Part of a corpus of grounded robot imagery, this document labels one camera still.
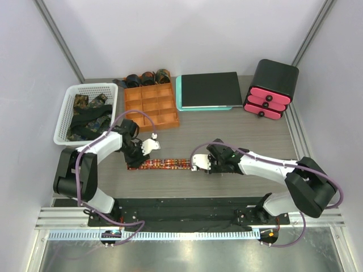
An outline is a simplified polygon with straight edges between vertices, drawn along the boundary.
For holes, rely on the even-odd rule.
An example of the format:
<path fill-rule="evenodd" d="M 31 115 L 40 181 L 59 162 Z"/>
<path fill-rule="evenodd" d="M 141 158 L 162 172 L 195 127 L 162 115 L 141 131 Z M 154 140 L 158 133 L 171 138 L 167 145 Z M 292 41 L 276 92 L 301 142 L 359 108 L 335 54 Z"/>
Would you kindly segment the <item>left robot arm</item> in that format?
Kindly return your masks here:
<path fill-rule="evenodd" d="M 124 119 L 110 134 L 92 141 L 88 146 L 67 147 L 62 150 L 53 183 L 57 194 L 81 200 L 101 212 L 101 219 L 108 226 L 115 226 L 121 218 L 116 199 L 98 187 L 98 164 L 113 152 L 122 152 L 131 168 L 138 168 L 150 158 L 142 150 L 142 141 L 137 138 L 139 126 Z"/>

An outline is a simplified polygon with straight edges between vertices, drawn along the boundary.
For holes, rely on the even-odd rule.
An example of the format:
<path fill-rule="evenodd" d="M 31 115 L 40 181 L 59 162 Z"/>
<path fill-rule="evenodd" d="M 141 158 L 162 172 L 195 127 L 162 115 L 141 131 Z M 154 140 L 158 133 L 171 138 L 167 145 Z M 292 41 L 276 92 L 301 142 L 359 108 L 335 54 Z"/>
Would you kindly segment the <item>black pink drawer cabinet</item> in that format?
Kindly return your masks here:
<path fill-rule="evenodd" d="M 279 120 L 293 101 L 298 76 L 299 69 L 295 66 L 260 60 L 243 103 L 244 110 Z"/>

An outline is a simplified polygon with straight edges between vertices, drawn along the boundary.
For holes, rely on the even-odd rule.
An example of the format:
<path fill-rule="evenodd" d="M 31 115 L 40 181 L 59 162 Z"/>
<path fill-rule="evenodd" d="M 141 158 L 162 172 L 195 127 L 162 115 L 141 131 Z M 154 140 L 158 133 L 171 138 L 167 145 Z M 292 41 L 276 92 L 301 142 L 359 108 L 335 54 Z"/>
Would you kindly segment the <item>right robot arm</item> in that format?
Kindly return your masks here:
<path fill-rule="evenodd" d="M 208 173 L 236 173 L 259 176 L 286 186 L 283 193 L 268 193 L 256 205 L 255 214 L 268 224 L 284 213 L 300 211 L 318 218 L 339 193 L 339 187 L 310 157 L 280 160 L 258 155 L 250 150 L 233 150 L 215 139 L 206 148 L 207 155 L 194 155 L 193 163 Z"/>

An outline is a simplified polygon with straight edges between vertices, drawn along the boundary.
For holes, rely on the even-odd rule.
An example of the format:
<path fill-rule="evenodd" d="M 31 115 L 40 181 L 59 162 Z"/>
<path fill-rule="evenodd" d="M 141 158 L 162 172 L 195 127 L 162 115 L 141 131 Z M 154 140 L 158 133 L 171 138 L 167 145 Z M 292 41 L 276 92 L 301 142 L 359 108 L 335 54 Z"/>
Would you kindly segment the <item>multicoloured plaid tie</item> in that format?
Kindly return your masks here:
<path fill-rule="evenodd" d="M 190 170 L 191 162 L 189 159 L 149 159 L 139 167 L 127 165 L 127 170 L 150 170 L 150 169 L 169 169 L 169 170 Z"/>

